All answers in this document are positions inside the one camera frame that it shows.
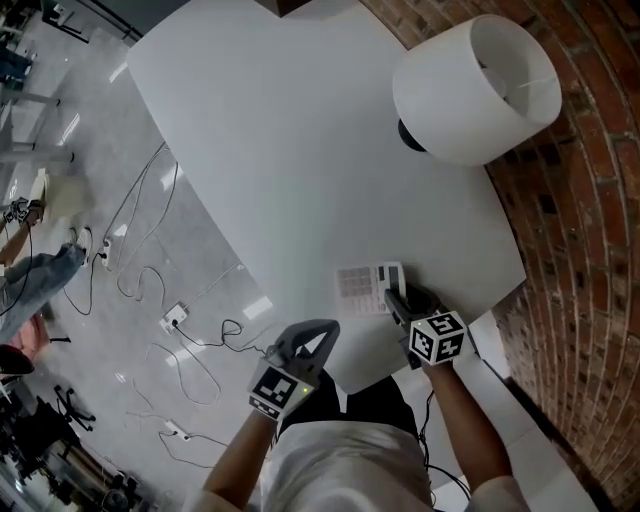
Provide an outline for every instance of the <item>white shirt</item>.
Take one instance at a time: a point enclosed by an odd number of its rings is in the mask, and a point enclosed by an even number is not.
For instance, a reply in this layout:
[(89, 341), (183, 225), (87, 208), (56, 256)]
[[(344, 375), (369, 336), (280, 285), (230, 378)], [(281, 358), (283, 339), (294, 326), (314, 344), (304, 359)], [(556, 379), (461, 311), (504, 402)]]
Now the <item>white shirt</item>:
[[(262, 510), (268, 512), (432, 512), (422, 450), (410, 434), (389, 425), (322, 421), (292, 425), (260, 474)], [(237, 512), (219, 496), (200, 491), (189, 512)], [(517, 482), (497, 478), (477, 489), (471, 512), (528, 511)]]

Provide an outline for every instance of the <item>electrical outlet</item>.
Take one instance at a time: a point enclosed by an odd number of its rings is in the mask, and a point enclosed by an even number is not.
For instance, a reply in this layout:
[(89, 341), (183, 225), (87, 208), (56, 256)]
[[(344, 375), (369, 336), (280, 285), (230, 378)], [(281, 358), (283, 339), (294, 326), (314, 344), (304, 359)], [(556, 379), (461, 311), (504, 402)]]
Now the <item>electrical outlet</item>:
[(189, 435), (173, 421), (167, 420), (164, 422), (164, 424), (169, 430), (171, 430), (171, 432), (175, 432), (176, 435), (183, 441), (188, 441), (190, 439)]
[(113, 243), (111, 242), (111, 238), (105, 238), (104, 246), (102, 247), (102, 252), (104, 253), (105, 257), (102, 258), (102, 265), (107, 268), (109, 267), (109, 259), (111, 258), (112, 246), (113, 246)]
[(174, 329), (173, 322), (181, 324), (187, 319), (187, 310), (184, 309), (182, 304), (178, 302), (173, 306), (169, 312), (160, 320), (160, 327), (162, 327), (167, 334), (171, 334)]

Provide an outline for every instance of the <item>tiled floor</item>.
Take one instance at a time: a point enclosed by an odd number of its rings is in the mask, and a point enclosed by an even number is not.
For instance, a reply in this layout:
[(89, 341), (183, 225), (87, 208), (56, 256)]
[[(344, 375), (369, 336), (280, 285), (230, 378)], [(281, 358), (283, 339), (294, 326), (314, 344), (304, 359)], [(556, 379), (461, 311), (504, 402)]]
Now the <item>tiled floor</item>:
[[(26, 42), (38, 52), (27, 89), (59, 96), (62, 104), (44, 111), (34, 104), (16, 106), (15, 138), (27, 140), (31, 136), (29, 140), (38, 143), (57, 144), (66, 132), (66, 143), (75, 152), (75, 161), (48, 169), (53, 174), (86, 180), (93, 208), (72, 221), (77, 227), (91, 226), (95, 251), (127, 191), (163, 141), (123, 67), (127, 49), (118, 41), (98, 31), (91, 43), (84, 45), (32, 22)], [(179, 77), (167, 69), (167, 80)], [(162, 214), (172, 188), (174, 165), (170, 152), (159, 156), (144, 183), (134, 221), (129, 225), (132, 195), (108, 233), (116, 250), (122, 234), (127, 233), (121, 267)], [(37, 167), (19, 164), (10, 179), (5, 171), (5, 202), (28, 194)], [(38, 226), (33, 234), (34, 252), (57, 250), (68, 225), (60, 221), (55, 226)], [(252, 321), (243, 314), (243, 309), (263, 294), (244, 267), (236, 265), (237, 261), (179, 172), (166, 218), (141, 246), (119, 281), (125, 292), (133, 294), (141, 269), (153, 267), (164, 281), (164, 304), (162, 286), (151, 272), (142, 277), (144, 297), (137, 302), (118, 291), (117, 272), (108, 272), (100, 260), (96, 261), (91, 314), (78, 314), (65, 296), (58, 294), (51, 302), (57, 324), (52, 327), (52, 334), (64, 331), (72, 343), (48, 347), (38, 359), (35, 374), (26, 379), (31, 390), (46, 400), (52, 399), (55, 384), (72, 386), (79, 401), (97, 417), (94, 432), (76, 428), (83, 443), (135, 474), (157, 493), (160, 501), (169, 498), (179, 505), (188, 486), (199, 485), (207, 470), (169, 457), (158, 439), (158, 431), (166, 430), (161, 419), (139, 419), (127, 414), (150, 411), (133, 387), (134, 378), (137, 388), (153, 405), (154, 414), (172, 419), (189, 432), (228, 442), (248, 413), (245, 389), (257, 359), (257, 353), (235, 354), (226, 348), (208, 347), (197, 352), (217, 380), (221, 388), (218, 393), (181, 346), (181, 341), (188, 342), (161, 330), (158, 321), (163, 312), (178, 301), (189, 302), (232, 268), (189, 307), (183, 329), (192, 337), (219, 343), (222, 321), (233, 318), (245, 326), (244, 333), (234, 341), (241, 346), (271, 326), (256, 341), (268, 344), (282, 328), (273, 309)], [(89, 279), (90, 270), (81, 269), (67, 287), (69, 296), (82, 310), (88, 308)], [(184, 388), (193, 400), (211, 403), (217, 397), (217, 401), (205, 406), (185, 398), (174, 359), (153, 343), (178, 353)], [(176, 457), (203, 465), (214, 464), (222, 450), (205, 440), (184, 443), (171, 439), (168, 444)]]

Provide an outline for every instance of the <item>brick wall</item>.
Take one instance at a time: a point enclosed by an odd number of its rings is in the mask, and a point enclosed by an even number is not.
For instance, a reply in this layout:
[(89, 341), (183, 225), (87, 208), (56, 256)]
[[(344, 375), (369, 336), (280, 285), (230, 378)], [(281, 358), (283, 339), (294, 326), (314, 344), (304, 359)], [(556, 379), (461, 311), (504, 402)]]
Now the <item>brick wall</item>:
[(487, 166), (528, 276), (496, 313), (516, 382), (614, 506), (631, 509), (640, 500), (640, 18), (627, 0), (362, 2), (407, 48), (495, 13), (553, 61), (560, 118)]

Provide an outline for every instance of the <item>white lampshade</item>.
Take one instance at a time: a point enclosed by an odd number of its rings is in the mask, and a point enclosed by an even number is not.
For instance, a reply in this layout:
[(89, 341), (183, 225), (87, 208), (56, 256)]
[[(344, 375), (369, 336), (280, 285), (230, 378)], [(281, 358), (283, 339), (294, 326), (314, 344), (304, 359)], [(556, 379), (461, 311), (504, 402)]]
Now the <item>white lampshade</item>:
[(553, 64), (516, 23), (479, 16), (411, 49), (393, 77), (400, 119), (429, 153), (484, 165), (549, 126), (562, 94)]

